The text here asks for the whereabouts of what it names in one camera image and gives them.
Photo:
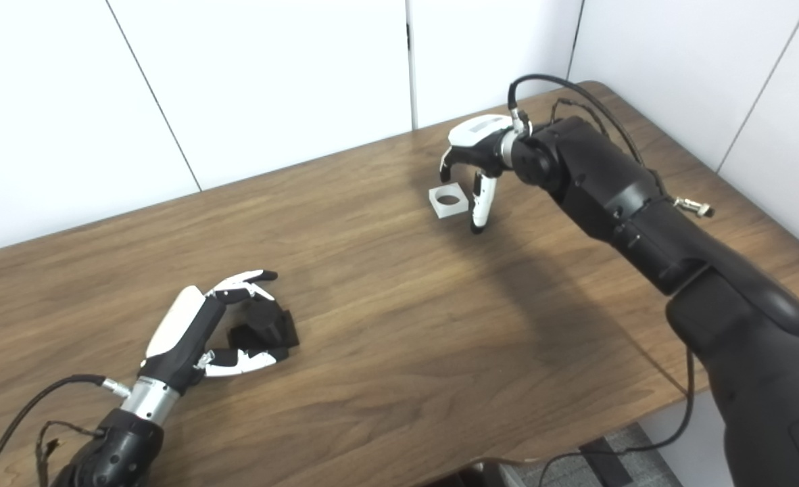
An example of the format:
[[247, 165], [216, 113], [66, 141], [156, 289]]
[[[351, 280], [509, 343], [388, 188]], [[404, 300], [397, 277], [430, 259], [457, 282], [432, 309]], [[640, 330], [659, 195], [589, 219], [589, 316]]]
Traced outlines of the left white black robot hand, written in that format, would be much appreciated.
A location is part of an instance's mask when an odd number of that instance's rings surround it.
[[[276, 272], [254, 269], [205, 292], [195, 285], [181, 290], [149, 341], [138, 379], [184, 395], [203, 378], [251, 373], [289, 358], [300, 345], [294, 318], [260, 287], [261, 281], [276, 278]], [[227, 331], [228, 346], [209, 349], [224, 313], [240, 303], [245, 318]]]

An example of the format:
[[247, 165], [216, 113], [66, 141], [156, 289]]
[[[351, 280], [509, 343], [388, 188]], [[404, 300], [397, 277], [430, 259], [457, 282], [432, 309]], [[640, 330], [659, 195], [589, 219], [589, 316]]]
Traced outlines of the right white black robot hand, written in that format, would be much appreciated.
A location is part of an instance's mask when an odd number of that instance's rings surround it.
[[479, 115], [449, 131], [449, 147], [441, 157], [439, 178], [443, 184], [451, 181], [455, 164], [476, 168], [470, 220], [470, 230], [475, 235], [483, 233], [488, 225], [499, 177], [506, 170], [514, 170], [514, 145], [519, 139], [520, 133], [508, 115]]

